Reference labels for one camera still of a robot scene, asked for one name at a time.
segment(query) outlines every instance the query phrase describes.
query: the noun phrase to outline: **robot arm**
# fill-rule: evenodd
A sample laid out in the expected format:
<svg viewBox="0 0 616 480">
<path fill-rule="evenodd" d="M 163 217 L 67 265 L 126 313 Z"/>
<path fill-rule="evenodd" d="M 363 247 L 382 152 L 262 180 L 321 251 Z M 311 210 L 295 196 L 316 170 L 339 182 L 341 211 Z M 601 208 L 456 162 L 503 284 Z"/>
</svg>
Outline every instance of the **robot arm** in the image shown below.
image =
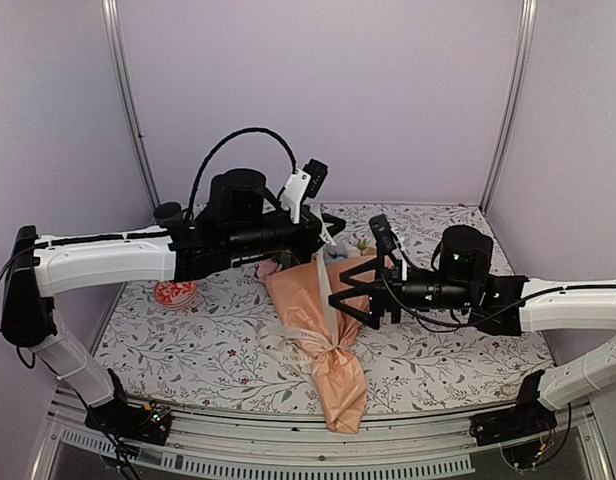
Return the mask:
<svg viewBox="0 0 616 480">
<path fill-rule="evenodd" d="M 432 325 L 474 327 L 490 335 L 521 335 L 550 329 L 588 328 L 616 330 L 616 280 L 549 282 L 523 276 L 490 275 L 493 241 L 474 228 L 456 225 L 446 229 L 431 269 L 415 266 L 400 249 L 385 216 L 370 220 L 377 241 L 377 258 L 341 274 L 352 288 L 331 295 L 330 304 L 372 328 L 380 327 L 383 314 L 392 323 L 405 310 Z M 385 257 L 392 267 L 386 266 Z M 434 260 L 439 257 L 438 268 Z M 374 270 L 375 280 L 354 277 Z M 347 298 L 368 295 L 368 313 L 346 305 Z M 457 325 L 427 318 L 432 309 L 470 311 L 467 323 Z M 514 407 L 479 414 L 471 434 L 486 445 L 554 428 L 554 411 L 616 382 L 616 336 L 586 355 L 559 367 L 528 375 Z"/>
<path fill-rule="evenodd" d="M 345 226 L 303 205 L 325 175 L 326 166 L 311 160 L 293 172 L 277 202 L 261 173 L 232 170 L 213 179 L 208 205 L 196 218 L 184 217 L 178 204 L 164 204 L 155 210 L 157 226 L 132 232 L 39 237 L 34 226 L 22 227 L 6 277 L 2 335 L 28 348 L 75 389 L 88 406 L 87 426 L 163 445 L 170 427 L 166 409 L 128 404 L 119 378 L 66 329 L 54 296 L 136 280 L 199 280 L 280 251 L 309 261 Z M 263 213 L 264 200 L 272 211 Z"/>
</svg>

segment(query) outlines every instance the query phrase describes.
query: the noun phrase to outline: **white table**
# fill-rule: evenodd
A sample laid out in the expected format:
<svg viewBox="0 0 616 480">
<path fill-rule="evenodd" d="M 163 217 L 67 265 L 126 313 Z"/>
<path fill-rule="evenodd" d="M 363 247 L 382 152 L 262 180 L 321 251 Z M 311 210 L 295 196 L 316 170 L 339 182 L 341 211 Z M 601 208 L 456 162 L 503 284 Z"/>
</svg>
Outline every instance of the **white table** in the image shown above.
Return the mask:
<svg viewBox="0 0 616 480">
<path fill-rule="evenodd" d="M 368 220 L 385 213 L 410 256 L 422 266 L 443 230 L 467 224 L 491 235 L 477 208 L 463 206 L 326 205 L 347 221 L 338 242 L 354 250 L 372 239 Z M 510 274 L 495 243 L 492 271 Z M 257 345 L 255 332 L 278 323 L 255 266 L 199 282 L 183 312 L 161 307 L 153 282 L 129 284 L 95 357 L 132 395 L 180 405 L 276 415 L 321 415 L 312 385 L 279 366 Z M 475 329 L 433 334 L 416 323 L 363 328 L 352 351 L 366 373 L 365 418 L 415 416 L 511 401 L 521 379 L 552 358 L 542 336 L 490 337 Z"/>
</svg>

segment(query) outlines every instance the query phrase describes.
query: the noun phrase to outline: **red bowl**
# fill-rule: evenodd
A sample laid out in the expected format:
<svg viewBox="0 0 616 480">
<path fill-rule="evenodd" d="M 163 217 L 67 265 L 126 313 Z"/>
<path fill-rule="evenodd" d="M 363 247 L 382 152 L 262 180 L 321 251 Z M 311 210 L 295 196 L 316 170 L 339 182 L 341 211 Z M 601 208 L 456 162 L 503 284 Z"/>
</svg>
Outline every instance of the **red bowl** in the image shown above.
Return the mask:
<svg viewBox="0 0 616 480">
<path fill-rule="evenodd" d="M 172 310 L 183 310 L 197 296 L 197 282 L 159 282 L 155 285 L 155 300 Z"/>
</svg>

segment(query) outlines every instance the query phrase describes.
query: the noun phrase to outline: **black wire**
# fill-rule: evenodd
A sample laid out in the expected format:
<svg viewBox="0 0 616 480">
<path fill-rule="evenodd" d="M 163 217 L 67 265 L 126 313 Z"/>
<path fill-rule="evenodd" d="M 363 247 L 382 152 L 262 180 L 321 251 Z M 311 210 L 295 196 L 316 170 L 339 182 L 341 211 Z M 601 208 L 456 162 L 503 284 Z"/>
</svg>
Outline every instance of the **black wire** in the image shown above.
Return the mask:
<svg viewBox="0 0 616 480">
<path fill-rule="evenodd" d="M 213 147 L 210 153 L 204 158 L 204 161 L 201 163 L 199 170 L 197 171 L 197 175 L 195 176 L 195 181 L 192 184 L 192 190 L 190 192 L 190 199 L 188 200 L 188 208 L 186 209 L 186 217 L 185 220 L 189 221 L 192 218 L 193 208 L 195 204 L 195 198 L 197 197 L 197 190 L 199 190 L 199 182 L 201 181 L 201 175 L 204 173 L 204 170 L 208 166 L 208 163 L 215 156 L 215 154 L 219 151 L 221 147 L 223 147 L 226 143 L 228 143 L 233 138 L 236 138 L 240 135 L 244 135 L 246 133 L 265 133 L 266 135 L 271 136 L 277 142 L 281 144 L 281 146 L 286 150 L 288 157 L 290 158 L 290 164 L 292 165 L 292 171 L 295 173 L 297 171 L 297 160 L 295 159 L 294 153 L 290 149 L 290 146 L 286 143 L 286 141 L 281 138 L 278 133 L 273 132 L 272 130 L 265 127 L 248 127 L 242 128 L 241 130 L 237 130 L 236 132 L 232 132 L 230 135 L 224 137 L 217 145 Z"/>
<path fill-rule="evenodd" d="M 571 427 L 572 427 L 572 405 L 569 403 L 568 404 L 568 424 L 566 425 L 566 433 L 564 433 L 564 438 L 561 439 L 561 443 L 557 447 L 557 450 L 555 450 L 550 457 L 546 458 L 545 460 L 544 460 L 544 457 L 542 457 L 541 460 L 539 460 L 539 462 L 537 463 L 537 467 L 540 467 L 541 465 L 545 465 L 546 463 L 553 460 L 557 455 L 559 455 L 559 452 L 561 452 L 563 448 L 566 446 L 566 441 L 568 440 L 568 435 L 570 434 Z"/>
<path fill-rule="evenodd" d="M 457 322 L 459 325 L 461 325 L 461 320 L 459 320 L 457 318 L 457 315 L 455 314 L 454 310 L 450 310 L 450 318 L 452 318 L 455 322 Z"/>
<path fill-rule="evenodd" d="M 510 304 L 506 305 L 505 307 L 497 310 L 495 313 L 492 313 L 492 314 L 487 315 L 487 316 L 485 316 L 483 318 L 480 318 L 479 320 L 475 320 L 473 322 L 466 322 L 466 323 L 462 323 L 460 325 L 456 325 L 454 323 L 441 322 L 439 320 L 435 320 L 434 318 L 426 317 L 425 315 L 422 315 L 421 313 L 416 312 L 415 310 L 411 309 L 410 307 L 405 305 L 401 300 L 399 300 L 397 295 L 395 295 L 395 293 L 392 291 L 392 288 L 390 288 L 390 286 L 388 285 L 388 281 L 386 280 L 383 271 L 381 272 L 381 277 L 382 277 L 382 280 L 384 281 L 384 285 L 386 286 L 386 289 L 388 290 L 388 293 L 390 293 L 392 298 L 397 302 L 397 304 L 404 311 L 408 312 L 413 317 L 419 318 L 419 319 L 421 319 L 421 320 L 423 320 L 425 322 L 431 323 L 433 325 L 437 325 L 439 327 L 448 327 L 448 328 L 468 328 L 468 327 L 475 327 L 477 325 L 481 325 L 482 323 L 489 322 L 490 320 L 493 320 L 493 319 L 497 318 L 499 315 L 501 315 L 504 312 L 507 312 L 511 308 L 514 308 L 514 307 L 516 307 L 518 305 L 521 305 L 522 303 L 525 303 L 528 300 L 532 300 L 533 298 L 541 297 L 541 296 L 547 295 L 549 293 L 566 292 L 566 291 L 571 291 L 571 290 L 616 290 L 616 283 L 611 283 L 611 284 L 565 285 L 565 286 L 560 286 L 560 287 L 547 288 L 545 290 L 540 290 L 538 292 L 531 293 L 530 295 L 526 295 L 525 297 L 522 297 L 519 300 L 516 300 L 513 303 L 510 303 Z"/>
<path fill-rule="evenodd" d="M 394 237 L 395 242 L 397 243 L 397 248 L 399 249 L 399 253 L 401 253 L 401 256 L 404 258 L 404 260 L 406 260 L 406 263 L 410 266 L 410 268 L 418 272 L 423 271 L 424 270 L 423 268 L 418 267 L 417 265 L 415 265 L 415 263 L 412 260 L 410 260 L 410 257 L 406 253 L 406 250 L 404 246 L 401 244 L 401 240 L 399 240 L 399 237 L 397 236 L 397 234 L 395 232 L 392 232 L 392 236 Z"/>
<path fill-rule="evenodd" d="M 28 253 L 32 250 L 35 250 L 37 248 L 46 248 L 48 246 L 48 243 L 44 242 L 44 243 L 40 243 L 37 245 L 33 245 L 32 247 L 28 247 L 28 248 L 24 248 L 23 250 L 21 250 L 20 252 L 17 252 L 15 255 L 11 256 L 8 261 L 4 264 L 3 267 L 1 267 L 0 270 L 0 283 L 1 280 L 4 278 L 4 275 L 6 274 L 6 272 L 8 272 L 8 269 L 10 268 L 10 266 L 15 262 L 15 260 L 17 260 L 20 256 L 22 256 L 24 253 Z"/>
<path fill-rule="evenodd" d="M 536 464 L 534 464 L 534 465 L 532 464 L 532 459 L 531 459 L 526 464 L 527 466 L 524 466 L 524 467 L 521 467 L 521 468 L 517 468 L 517 470 L 519 470 L 519 471 L 533 470 L 533 469 L 535 469 L 537 467 L 541 467 L 542 465 L 545 465 L 548 462 L 554 460 L 557 457 L 557 455 L 559 455 L 559 453 L 566 446 L 566 442 L 568 441 L 568 436 L 570 434 L 571 427 L 572 427 L 572 405 L 569 403 L 568 404 L 568 424 L 566 425 L 566 432 L 564 433 L 564 436 L 561 439 L 561 443 L 559 444 L 557 449 L 553 452 L 553 454 L 550 457 L 547 457 L 547 458 L 546 457 L 541 457 L 539 459 L 539 461 Z"/>
<path fill-rule="evenodd" d="M 86 403 L 84 398 L 79 394 L 77 390 L 75 390 L 75 394 L 77 395 L 77 398 L 79 398 L 79 400 L 81 401 L 81 404 L 86 409 L 86 412 L 90 413 L 90 417 L 95 421 L 101 433 L 103 433 L 104 436 L 108 439 L 108 441 L 112 444 L 113 449 L 115 451 L 115 457 L 117 457 L 117 463 L 119 465 L 123 465 L 117 471 L 121 473 L 126 480 L 133 480 L 124 471 L 124 468 L 128 468 L 128 470 L 130 470 L 130 472 L 133 474 L 134 480 L 141 480 L 141 478 L 139 477 L 139 474 L 137 473 L 135 468 L 130 463 L 130 460 L 128 460 L 128 455 L 126 455 L 126 452 L 124 452 L 122 449 L 122 447 L 124 446 L 124 442 L 122 442 L 119 439 L 119 437 L 113 437 L 113 435 L 111 435 L 108 432 L 108 430 L 104 428 L 104 426 L 101 424 L 101 422 L 97 418 L 97 415 L 92 411 L 92 408 L 90 407 L 90 405 Z"/>
<path fill-rule="evenodd" d="M 21 348 L 17 347 L 16 350 L 17 350 L 17 356 L 19 357 L 19 361 L 23 363 L 24 367 L 26 367 L 28 370 L 32 370 L 33 368 L 35 368 L 35 361 L 37 360 L 37 355 L 33 353 L 32 360 L 30 361 L 30 363 L 28 363 L 21 353 Z"/>
<path fill-rule="evenodd" d="M 386 290 L 388 290 L 388 293 L 390 294 L 390 296 L 393 298 L 393 300 L 395 302 L 397 302 L 397 304 L 404 309 L 406 312 L 410 313 L 413 317 L 415 317 L 415 320 L 417 320 L 417 322 L 419 323 L 419 325 L 421 326 L 421 328 L 423 328 L 424 330 L 430 332 L 430 333 L 452 333 L 452 332 L 456 332 L 457 329 L 459 327 L 457 327 L 456 325 L 453 325 L 454 329 L 451 330 L 433 330 L 430 327 L 427 327 L 426 325 L 424 325 L 424 323 L 422 322 L 422 320 L 432 320 L 429 319 L 428 317 L 420 314 L 419 312 L 415 311 L 415 310 L 411 310 L 410 308 L 408 308 L 407 306 L 405 306 L 401 300 L 399 300 L 397 298 L 397 295 L 395 295 L 395 292 L 392 291 L 392 288 L 390 288 L 390 285 L 388 285 L 388 280 L 386 280 L 386 276 L 384 275 L 384 271 L 381 271 L 381 280 L 384 282 L 384 286 L 386 287 Z"/>
<path fill-rule="evenodd" d="M 430 257 L 430 269 L 433 272 L 437 271 L 437 267 L 435 266 L 435 260 L 437 260 L 437 257 L 439 256 L 440 252 L 441 252 L 441 244 L 435 247 L 435 251 L 432 253 L 432 257 Z"/>
</svg>

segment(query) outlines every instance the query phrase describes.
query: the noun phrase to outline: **pink wrapping paper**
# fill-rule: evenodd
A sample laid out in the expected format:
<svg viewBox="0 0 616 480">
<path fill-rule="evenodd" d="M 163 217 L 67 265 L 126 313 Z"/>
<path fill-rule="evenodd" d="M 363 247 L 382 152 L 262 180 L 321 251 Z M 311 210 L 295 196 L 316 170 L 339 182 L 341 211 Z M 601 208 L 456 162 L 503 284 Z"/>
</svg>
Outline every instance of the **pink wrapping paper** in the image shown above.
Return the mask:
<svg viewBox="0 0 616 480">
<path fill-rule="evenodd" d="M 339 280 L 339 274 L 370 260 L 354 257 L 326 267 L 333 293 L 349 288 Z M 363 281 L 372 280 L 373 272 L 359 275 Z M 320 300 L 317 264 L 299 265 L 266 279 L 266 287 L 283 325 L 309 330 L 323 335 L 330 345 L 295 340 L 313 359 L 312 379 L 324 411 L 326 424 L 338 433 L 358 433 L 366 408 L 366 378 L 359 360 L 347 347 L 355 342 L 361 324 L 337 312 L 339 342 L 334 345 L 328 330 Z M 346 301 L 354 308 L 368 310 L 368 298 Z"/>
</svg>

